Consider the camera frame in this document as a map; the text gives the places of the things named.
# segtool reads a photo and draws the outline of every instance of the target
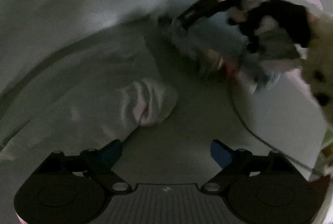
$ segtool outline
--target ribbed surface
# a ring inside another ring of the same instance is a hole
[[[195,185],[139,185],[129,195],[115,196],[98,221],[105,224],[241,223],[230,217],[223,200],[200,193]]]

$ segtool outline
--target black spot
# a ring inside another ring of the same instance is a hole
[[[321,72],[319,72],[319,71],[315,71],[314,74],[313,74],[313,76],[320,83],[326,82],[325,76]]]
[[[314,97],[317,99],[319,105],[321,105],[322,107],[326,106],[327,103],[331,100],[331,98],[327,94],[321,92],[315,94]]]

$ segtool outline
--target wire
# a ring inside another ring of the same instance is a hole
[[[295,164],[297,164],[298,166],[302,167],[303,169],[319,175],[319,176],[325,176],[325,174],[323,174],[321,171],[316,170],[315,168],[311,168],[305,164],[303,164],[302,162],[296,160],[295,158],[291,157],[290,155],[282,152],[281,150],[279,150],[278,148],[274,147],[273,145],[269,144],[267,141],[265,141],[264,139],[262,139],[261,137],[259,137],[257,134],[255,134],[245,123],[244,119],[242,118],[241,114],[239,113],[235,102],[234,102],[234,98],[232,96],[232,79],[229,78],[228,79],[228,98],[229,98],[229,102],[230,105],[234,111],[234,113],[236,114],[236,116],[238,117],[239,121],[241,122],[241,124],[243,125],[243,127],[251,134],[251,136],[255,137],[257,140],[259,140],[261,143],[265,144],[267,147],[271,148],[272,150],[278,151],[280,152],[284,157],[286,157],[287,159],[289,159],[290,161],[294,162]]]

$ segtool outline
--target hand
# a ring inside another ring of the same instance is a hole
[[[243,20],[230,18],[230,25],[239,25],[242,34],[254,38],[260,23],[265,16],[275,19],[281,28],[284,28],[294,43],[307,47],[311,40],[311,30],[308,18],[310,16],[302,5],[285,0],[269,0],[263,2],[259,7],[248,12],[243,12]]]

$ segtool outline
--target circular cover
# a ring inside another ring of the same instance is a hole
[[[16,193],[14,208],[29,224],[81,224],[92,219],[104,202],[103,188],[87,178],[36,175]]]
[[[228,200],[239,218],[255,224],[307,223],[320,206],[307,181],[297,175],[245,177],[231,186]]]

